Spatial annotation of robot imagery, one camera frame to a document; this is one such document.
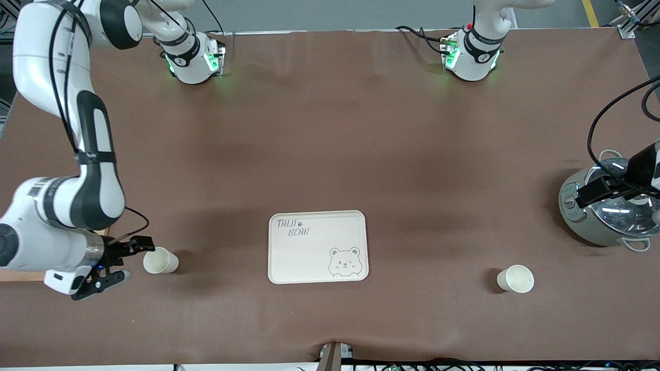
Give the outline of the glass pot lid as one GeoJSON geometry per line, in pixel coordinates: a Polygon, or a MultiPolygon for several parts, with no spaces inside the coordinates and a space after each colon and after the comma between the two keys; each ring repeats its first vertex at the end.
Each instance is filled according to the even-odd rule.
{"type": "MultiPolygon", "coordinates": [[[[629,160],[623,157],[610,157],[601,160],[608,171],[613,172],[619,178],[624,177],[629,160]]],[[[588,172],[585,185],[594,189],[592,183],[601,178],[609,179],[600,167],[594,166],[588,172]]],[[[660,234],[660,222],[653,219],[654,213],[660,217],[660,199],[650,196],[637,195],[632,199],[617,195],[614,198],[599,200],[589,205],[596,217],[610,226],[620,234],[629,235],[633,238],[651,237],[660,234]]]]}

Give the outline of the beige bear print tray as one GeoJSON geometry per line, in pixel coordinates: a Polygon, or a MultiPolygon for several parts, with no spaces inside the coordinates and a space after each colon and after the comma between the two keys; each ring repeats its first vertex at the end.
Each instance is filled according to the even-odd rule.
{"type": "Polygon", "coordinates": [[[269,221],[267,275],[273,284],[365,280],[369,255],[364,214],[274,214],[269,221]]]}

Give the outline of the brown table mat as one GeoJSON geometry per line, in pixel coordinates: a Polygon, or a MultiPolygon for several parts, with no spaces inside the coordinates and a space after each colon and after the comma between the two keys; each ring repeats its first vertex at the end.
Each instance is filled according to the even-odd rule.
{"type": "Polygon", "coordinates": [[[175,273],[73,301],[0,283],[0,367],[660,359],[660,246],[579,240],[558,209],[586,138],[648,75],[613,29],[514,30],[481,82],[397,31],[236,36],[225,75],[172,77],[153,42],[93,49],[128,204],[175,273]],[[358,210],[365,280],[273,284],[278,213],[358,210]],[[497,276],[531,270],[528,293],[497,276]]]}

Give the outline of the grey-green electric pot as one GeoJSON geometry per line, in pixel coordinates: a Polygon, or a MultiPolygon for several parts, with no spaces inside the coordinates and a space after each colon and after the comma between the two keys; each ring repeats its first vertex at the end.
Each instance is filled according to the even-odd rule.
{"type": "MultiPolygon", "coordinates": [[[[604,150],[598,159],[604,160],[610,157],[623,156],[614,150],[604,150]]],[[[633,252],[648,251],[651,246],[651,238],[660,234],[643,238],[633,238],[629,235],[620,234],[600,221],[589,206],[580,209],[576,205],[574,197],[578,194],[577,190],[585,185],[588,172],[594,166],[596,165],[594,164],[591,167],[582,169],[582,171],[568,177],[559,189],[558,206],[564,222],[578,237],[597,246],[611,247],[620,244],[633,252]]]]}

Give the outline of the aluminium frame profile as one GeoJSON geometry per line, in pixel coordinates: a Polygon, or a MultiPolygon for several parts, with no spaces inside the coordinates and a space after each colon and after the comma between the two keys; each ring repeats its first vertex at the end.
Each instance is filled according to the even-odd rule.
{"type": "Polygon", "coordinates": [[[620,16],[604,27],[616,28],[620,38],[634,39],[634,31],[660,26],[660,0],[642,0],[634,7],[629,6],[625,0],[614,0],[614,3],[620,16]]]}
{"type": "Polygon", "coordinates": [[[13,43],[23,0],[0,0],[0,45],[13,43]]]}

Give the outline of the white paper cup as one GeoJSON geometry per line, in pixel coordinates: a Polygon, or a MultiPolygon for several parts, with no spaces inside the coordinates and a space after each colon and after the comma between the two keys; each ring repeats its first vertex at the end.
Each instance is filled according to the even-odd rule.
{"type": "Polygon", "coordinates": [[[142,266],[147,273],[154,275],[173,273],[179,266],[179,258],[164,247],[158,246],[153,251],[146,252],[142,266]]]}
{"type": "Polygon", "coordinates": [[[531,270],[523,265],[512,265],[498,273],[497,284],[504,291],[528,293],[535,284],[531,270]]]}

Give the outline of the wooden cutting board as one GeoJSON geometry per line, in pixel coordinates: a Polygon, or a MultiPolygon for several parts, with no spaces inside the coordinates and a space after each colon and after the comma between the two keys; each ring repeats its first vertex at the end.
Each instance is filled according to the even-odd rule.
{"type": "Polygon", "coordinates": [[[0,282],[43,280],[48,270],[76,265],[99,240],[94,231],[0,223],[0,282]]]}

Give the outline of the grey table edge clamp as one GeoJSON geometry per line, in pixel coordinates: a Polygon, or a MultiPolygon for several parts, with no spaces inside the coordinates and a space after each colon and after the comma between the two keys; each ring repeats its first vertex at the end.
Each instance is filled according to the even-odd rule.
{"type": "Polygon", "coordinates": [[[336,342],[323,345],[316,371],[351,371],[353,368],[352,345],[336,342]]]}

